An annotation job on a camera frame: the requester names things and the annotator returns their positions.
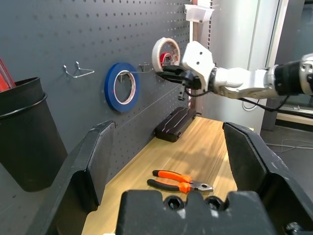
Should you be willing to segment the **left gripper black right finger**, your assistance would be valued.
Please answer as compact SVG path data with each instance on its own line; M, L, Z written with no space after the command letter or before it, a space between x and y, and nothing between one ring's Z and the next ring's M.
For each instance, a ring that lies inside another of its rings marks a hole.
M258 194L278 234L311 235L313 202L283 160L249 128L225 122L223 130L237 189Z

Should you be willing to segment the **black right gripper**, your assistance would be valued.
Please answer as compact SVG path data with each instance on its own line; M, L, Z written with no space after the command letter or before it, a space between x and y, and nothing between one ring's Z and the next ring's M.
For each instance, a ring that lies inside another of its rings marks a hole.
M203 93L192 94L188 91L188 89L191 89L193 91L201 90L200 79L197 76L193 75L190 70L183 70L182 67L177 65L164 66L162 69L163 71L157 72L158 76L169 82L181 84L181 88L179 91L179 100L185 100L185 94L190 97L203 96Z

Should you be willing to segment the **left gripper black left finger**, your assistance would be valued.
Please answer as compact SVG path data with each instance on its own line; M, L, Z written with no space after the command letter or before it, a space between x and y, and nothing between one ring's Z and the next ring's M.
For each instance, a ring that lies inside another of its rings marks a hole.
M80 235L101 204L110 168L114 121L92 127L63 162L28 235Z

